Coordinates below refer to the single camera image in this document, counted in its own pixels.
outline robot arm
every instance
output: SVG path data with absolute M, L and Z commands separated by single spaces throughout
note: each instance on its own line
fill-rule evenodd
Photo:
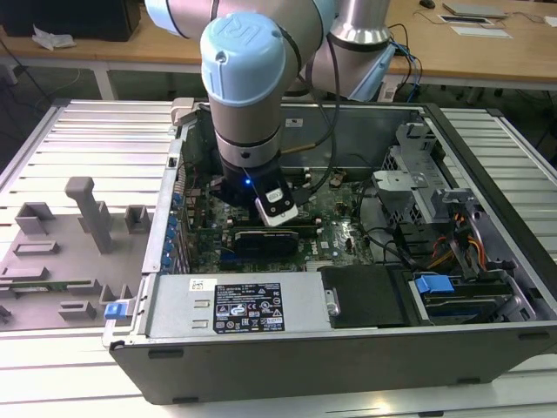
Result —
M 371 98 L 394 52 L 383 23 L 388 0 L 345 0 L 336 20 L 333 0 L 147 0 L 146 5 L 157 25 L 200 39 L 202 78 L 224 171 L 217 195 L 231 205 L 257 208 L 267 226 L 295 218 L 296 197 L 279 166 L 281 99 L 300 73 L 314 86 L 332 90 L 335 76 L 324 42 L 330 30 L 342 64 L 341 94 Z

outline computer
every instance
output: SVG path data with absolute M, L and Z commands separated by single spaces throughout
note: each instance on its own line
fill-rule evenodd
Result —
M 443 3 L 443 7 L 455 16 L 492 17 L 504 19 L 507 14 L 493 6 L 479 6 L 477 4 Z

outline gray plastic block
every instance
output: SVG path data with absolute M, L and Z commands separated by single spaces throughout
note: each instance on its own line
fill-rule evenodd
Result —
M 98 253 L 92 237 L 83 233 L 77 221 L 78 216 L 81 215 L 57 215 L 53 220 L 43 222 L 48 233 L 47 240 L 56 241 L 60 247 L 60 251 L 56 254 L 17 256 L 14 254 L 17 246 L 45 241 L 46 238 L 27 236 L 22 231 L 15 237 L 10 250 L 3 260 L 0 260 L 0 273 L 5 268 L 45 266 L 49 271 L 45 285 L 65 282 L 69 288 L 66 287 L 66 291 L 19 293 L 16 287 L 13 287 L 15 292 L 10 290 L 10 280 L 0 280 L 0 288 L 5 287 L 4 290 L 0 290 L 0 298 L 4 298 L 0 300 L 0 304 L 11 311 L 14 318 L 5 325 L 0 324 L 3 331 L 101 327 L 104 324 L 102 312 L 105 305 L 99 305 L 99 297 L 103 285 L 109 285 L 116 297 L 119 297 L 124 285 L 130 288 L 132 295 L 138 293 L 141 266 L 149 235 L 129 234 L 124 213 L 113 213 L 111 237 L 114 250 L 110 254 L 102 255 Z M 80 294 L 74 294 L 72 287 L 81 284 L 72 283 L 73 281 L 82 281 L 85 285 L 91 283 L 92 286 L 77 288 L 75 292 Z M 60 302 L 67 300 L 88 300 L 97 309 L 97 317 L 84 323 L 65 321 L 58 314 L 58 309 Z
M 43 220 L 54 219 L 46 203 L 25 203 L 17 213 L 16 222 L 25 235 L 46 235 Z
M 129 205 L 125 210 L 124 218 L 129 233 L 149 233 L 151 230 L 147 206 Z
M 2 305 L 0 305 L 0 322 L 2 322 L 3 324 L 7 324 L 8 321 L 10 320 L 9 319 L 10 316 L 11 316 L 11 312 L 5 307 L 3 307 Z
M 103 287 L 98 280 L 93 280 L 89 285 L 68 285 L 68 292 L 73 296 L 82 294 L 100 294 Z
M 114 300 L 116 300 L 116 296 L 114 296 L 114 293 L 111 291 L 111 287 L 108 285 L 104 285 L 103 290 L 101 291 L 101 296 L 100 298 L 98 298 L 98 304 L 103 307 L 113 302 Z
M 0 286 L 0 299 L 17 299 L 17 293 L 10 289 L 10 283 L 3 282 Z
M 112 228 L 112 217 L 111 217 L 111 213 L 108 212 L 108 207 L 104 202 L 97 202 L 97 207 L 98 207 L 98 211 L 101 214 L 101 220 L 104 222 L 104 224 L 110 231 L 110 229 Z M 81 227 L 83 228 L 84 233 L 91 233 L 91 230 L 87 226 L 87 223 L 85 222 L 85 219 L 83 217 L 80 216 L 77 218 L 77 220 L 79 221 L 79 225 L 81 225 Z
M 71 177 L 66 185 L 65 192 L 70 199 L 74 199 L 79 211 L 84 217 L 85 224 L 91 231 L 98 251 L 101 254 L 112 252 L 114 247 L 111 233 L 103 222 L 98 205 L 93 198 L 95 183 L 91 177 Z
M 49 255 L 56 254 L 60 250 L 60 247 L 56 241 L 33 241 L 25 244 L 18 244 L 14 248 L 14 254 L 16 256 L 25 255 Z
M 97 309 L 87 300 L 60 302 L 58 313 L 64 320 L 94 320 Z
M 0 280 L 35 281 L 45 280 L 49 271 L 46 267 L 4 268 L 0 273 Z
M 128 285 L 123 285 L 119 299 L 131 299 L 132 297 L 133 295 L 131 294 L 130 287 L 128 287 Z

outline blue latch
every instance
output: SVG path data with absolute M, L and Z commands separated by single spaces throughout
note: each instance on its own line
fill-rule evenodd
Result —
M 423 275 L 414 283 L 420 293 L 454 293 L 453 283 L 444 274 Z
M 125 320 L 127 310 L 127 302 L 109 303 L 104 310 L 104 318 L 106 320 Z

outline power supply label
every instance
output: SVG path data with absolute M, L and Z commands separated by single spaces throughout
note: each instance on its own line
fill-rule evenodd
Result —
M 216 285 L 214 306 L 217 334 L 285 330 L 280 283 Z

